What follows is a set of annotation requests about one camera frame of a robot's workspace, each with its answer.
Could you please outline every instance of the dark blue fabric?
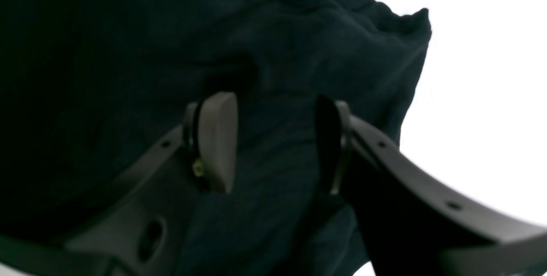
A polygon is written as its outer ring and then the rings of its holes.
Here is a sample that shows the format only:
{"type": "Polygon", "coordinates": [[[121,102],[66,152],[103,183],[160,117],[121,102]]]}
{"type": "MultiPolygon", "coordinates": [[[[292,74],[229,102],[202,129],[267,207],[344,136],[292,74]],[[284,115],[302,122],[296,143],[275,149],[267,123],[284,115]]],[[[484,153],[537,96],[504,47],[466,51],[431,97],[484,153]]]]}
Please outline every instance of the dark blue fabric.
{"type": "Polygon", "coordinates": [[[318,198],[318,93],[399,142],[431,36],[374,0],[2,0],[1,221],[121,172],[219,90],[240,104],[233,194],[200,200],[177,276],[350,276],[352,209],[318,198]]]}

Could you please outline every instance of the curved black plastic arm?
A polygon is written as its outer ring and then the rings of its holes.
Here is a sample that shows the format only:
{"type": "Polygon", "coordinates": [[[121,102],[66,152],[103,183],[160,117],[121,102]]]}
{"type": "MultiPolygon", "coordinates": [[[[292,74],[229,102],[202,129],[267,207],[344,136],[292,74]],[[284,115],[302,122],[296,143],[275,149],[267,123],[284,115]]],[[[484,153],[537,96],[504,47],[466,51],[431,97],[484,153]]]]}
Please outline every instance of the curved black plastic arm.
{"type": "Polygon", "coordinates": [[[232,189],[237,137],[235,94],[189,104],[111,181],[0,228],[0,262],[34,276],[170,276],[199,194],[232,189]]]}
{"type": "Polygon", "coordinates": [[[343,101],[316,103],[324,191],[354,208],[377,276],[541,276],[547,229],[434,179],[343,101]]]}

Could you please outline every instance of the small yellow part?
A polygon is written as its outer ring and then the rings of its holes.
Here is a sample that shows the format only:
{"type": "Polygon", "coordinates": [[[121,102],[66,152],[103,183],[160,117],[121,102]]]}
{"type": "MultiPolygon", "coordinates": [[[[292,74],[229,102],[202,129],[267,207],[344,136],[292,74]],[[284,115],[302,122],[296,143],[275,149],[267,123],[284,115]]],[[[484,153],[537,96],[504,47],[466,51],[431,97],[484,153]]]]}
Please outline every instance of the small yellow part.
{"type": "Polygon", "coordinates": [[[203,163],[201,162],[200,158],[197,158],[194,161],[192,168],[194,169],[194,175],[196,177],[203,177],[203,163]]]}

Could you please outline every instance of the white background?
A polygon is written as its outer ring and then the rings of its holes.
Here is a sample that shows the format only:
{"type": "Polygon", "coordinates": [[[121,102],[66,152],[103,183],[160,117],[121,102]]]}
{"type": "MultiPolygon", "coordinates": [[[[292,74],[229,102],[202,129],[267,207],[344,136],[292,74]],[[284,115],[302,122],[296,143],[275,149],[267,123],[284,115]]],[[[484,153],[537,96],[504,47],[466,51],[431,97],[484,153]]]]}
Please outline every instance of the white background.
{"type": "MultiPolygon", "coordinates": [[[[432,25],[401,152],[466,196],[547,226],[547,0],[377,1],[397,15],[428,8],[432,25]]],[[[373,275],[371,264],[355,274],[373,275]]]]}

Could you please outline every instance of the screw hole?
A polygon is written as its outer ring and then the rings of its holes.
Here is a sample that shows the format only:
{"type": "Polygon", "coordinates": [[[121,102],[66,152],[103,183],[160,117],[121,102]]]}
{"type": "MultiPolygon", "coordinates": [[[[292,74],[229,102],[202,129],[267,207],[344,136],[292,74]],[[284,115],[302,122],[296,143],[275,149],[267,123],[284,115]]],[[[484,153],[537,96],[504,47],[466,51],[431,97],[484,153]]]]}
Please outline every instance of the screw hole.
{"type": "Polygon", "coordinates": [[[457,211],[463,210],[462,206],[460,206],[459,204],[457,204],[455,202],[452,202],[452,201],[447,202],[446,205],[449,208],[452,208],[453,210],[457,210],[457,211]]]}
{"type": "Polygon", "coordinates": [[[146,228],[142,236],[138,250],[139,259],[142,262],[147,262],[154,255],[162,241],[163,226],[159,221],[153,221],[146,228]]]}

